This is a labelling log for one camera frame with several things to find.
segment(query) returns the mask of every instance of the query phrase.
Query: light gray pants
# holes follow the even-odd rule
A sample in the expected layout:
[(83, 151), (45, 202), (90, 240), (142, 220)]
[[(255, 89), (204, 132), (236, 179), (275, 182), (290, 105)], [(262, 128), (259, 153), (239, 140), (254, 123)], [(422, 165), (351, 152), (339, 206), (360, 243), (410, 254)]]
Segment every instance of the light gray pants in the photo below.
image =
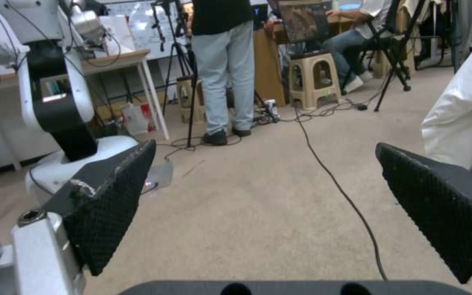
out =
[(202, 79), (207, 133), (227, 132), (227, 69), (234, 91), (233, 126), (251, 128), (254, 114), (254, 45), (252, 21), (216, 35), (193, 36), (193, 50)]

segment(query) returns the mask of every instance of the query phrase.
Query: folding chair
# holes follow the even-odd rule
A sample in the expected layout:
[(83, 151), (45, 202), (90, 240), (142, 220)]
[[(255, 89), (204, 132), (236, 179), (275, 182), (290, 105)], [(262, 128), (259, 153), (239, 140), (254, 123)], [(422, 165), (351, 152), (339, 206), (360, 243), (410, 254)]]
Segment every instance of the folding chair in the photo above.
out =
[[(360, 46), (360, 48), (351, 49), (351, 50), (356, 50), (357, 52), (363, 52), (359, 60), (360, 63), (363, 62), (363, 59), (365, 58), (367, 51), (382, 50), (382, 52), (385, 54), (386, 58), (391, 64), (389, 77), (386, 80), (382, 94), (380, 95), (380, 99), (378, 99), (378, 103), (376, 105), (376, 108), (374, 109), (375, 112), (378, 112), (380, 108), (380, 104), (382, 103), (382, 100), (384, 99), (389, 83), (392, 80), (393, 74), (397, 75), (398, 79), (403, 85), (404, 91), (411, 90), (411, 86), (407, 84), (407, 80), (410, 78), (409, 71), (405, 67), (403, 60), (404, 60), (404, 57), (406, 56), (405, 48), (409, 40), (411, 30), (416, 24), (416, 19), (420, 15), (420, 11), (422, 11), (422, 7), (425, 4), (425, 0), (420, 0), (420, 2), (418, 2), (418, 5), (416, 6), (416, 11), (414, 12), (409, 22), (408, 28), (400, 40), (395, 38), (398, 36), (397, 35), (397, 13), (398, 13), (398, 8), (399, 8), (399, 3), (400, 3), (400, 0), (392, 0), (391, 7), (389, 8), (389, 11), (387, 13), (386, 23), (383, 25), (382, 28), (380, 28), (380, 30), (376, 30), (372, 22), (368, 21), (367, 25), (369, 26), (369, 29), (371, 30), (373, 37), (367, 40), (362, 46)], [(391, 36), (382, 37), (382, 35), (385, 32), (390, 32)], [(343, 84), (341, 86), (342, 90), (345, 89), (345, 86), (351, 74), (352, 74), (352, 67), (349, 69), (346, 79), (343, 81)]]

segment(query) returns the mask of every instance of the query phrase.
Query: beige carpet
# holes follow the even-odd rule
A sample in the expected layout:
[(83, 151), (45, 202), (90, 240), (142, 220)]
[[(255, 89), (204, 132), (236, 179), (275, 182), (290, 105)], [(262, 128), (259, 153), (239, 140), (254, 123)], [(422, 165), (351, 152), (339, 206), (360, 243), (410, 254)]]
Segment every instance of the beige carpet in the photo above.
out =
[[(421, 71), (403, 92), (395, 80), (379, 113), (348, 110), (305, 123), (316, 152), (356, 202), (378, 239), (393, 280), (434, 280), (459, 286), (438, 254), (395, 203), (374, 156), (377, 142), (423, 153), (420, 122), (452, 76)], [(348, 97), (376, 92), (373, 80)], [(173, 138), (186, 135), (176, 110)], [(280, 110), (293, 118), (292, 108)], [(195, 126), (200, 135), (204, 127)], [(172, 148), (161, 146), (156, 164)], [(253, 129), (226, 147), (199, 147), (172, 156), (172, 185), (142, 197), (110, 264), (88, 278), (88, 294), (115, 294), (163, 279), (353, 280), (380, 278), (369, 236), (307, 149), (297, 123)], [(23, 173), (0, 180), (0, 237), (9, 241), (20, 212), (32, 206)], [(472, 282), (463, 288), (472, 291)]]

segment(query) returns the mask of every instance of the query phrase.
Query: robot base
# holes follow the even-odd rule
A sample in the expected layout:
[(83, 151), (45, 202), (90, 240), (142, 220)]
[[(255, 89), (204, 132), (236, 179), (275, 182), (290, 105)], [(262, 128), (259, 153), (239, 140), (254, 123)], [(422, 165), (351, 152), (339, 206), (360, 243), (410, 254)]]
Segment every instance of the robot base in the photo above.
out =
[(128, 136), (100, 138), (97, 153), (74, 162), (69, 162), (63, 151), (52, 153), (41, 159), (27, 173), (27, 192), (42, 206), (86, 164), (108, 159), (137, 144), (135, 139)]

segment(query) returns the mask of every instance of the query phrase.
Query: black gripper pad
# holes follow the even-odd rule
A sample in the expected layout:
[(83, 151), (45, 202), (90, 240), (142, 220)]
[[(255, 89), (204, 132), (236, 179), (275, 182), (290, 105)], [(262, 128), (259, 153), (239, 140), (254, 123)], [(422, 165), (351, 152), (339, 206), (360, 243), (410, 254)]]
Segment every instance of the black gripper pad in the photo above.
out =
[(80, 267), (87, 265), (93, 276), (103, 271), (129, 228), (155, 153), (150, 141), (86, 164), (72, 179), (94, 188), (94, 195), (69, 181), (43, 206), (63, 217)]
[(383, 177), (458, 281), (472, 276), (472, 173), (385, 143)]

